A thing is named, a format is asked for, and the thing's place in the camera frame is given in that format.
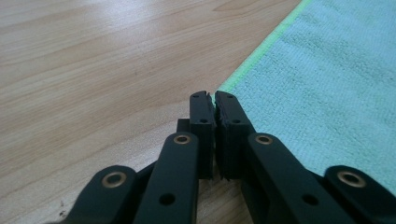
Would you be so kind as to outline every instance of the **wood grain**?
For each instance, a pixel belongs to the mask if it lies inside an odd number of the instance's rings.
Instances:
[[[155,161],[297,0],[3,0],[0,223],[67,215],[99,170]],[[237,181],[201,181],[198,223],[249,223]]]

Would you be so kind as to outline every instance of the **microfiber cloth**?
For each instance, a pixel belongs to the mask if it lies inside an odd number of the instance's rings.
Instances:
[[[396,1],[303,1],[219,88],[305,168],[396,195]]]

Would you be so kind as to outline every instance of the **screw hole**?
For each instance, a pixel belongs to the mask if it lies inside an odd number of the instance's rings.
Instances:
[[[174,138],[174,142],[177,144],[188,144],[190,142],[191,138],[187,135],[178,135]]]
[[[313,205],[313,206],[319,204],[318,199],[317,199],[315,196],[311,195],[311,194],[305,194],[305,195],[303,195],[303,201],[304,201],[305,203],[308,203],[308,204]]]
[[[343,183],[354,188],[364,188],[366,186],[366,181],[363,178],[349,171],[340,171],[337,177]]]
[[[102,185],[108,189],[114,189],[122,185],[126,180],[126,174],[123,172],[113,172],[105,175],[102,179]]]
[[[162,205],[170,205],[170,204],[174,203],[175,200],[176,200],[175,195],[170,194],[170,193],[163,194],[160,197],[160,204],[162,204]]]
[[[263,145],[270,145],[273,142],[273,140],[272,140],[272,138],[270,138],[268,136],[258,135],[256,137],[256,142],[263,144]]]

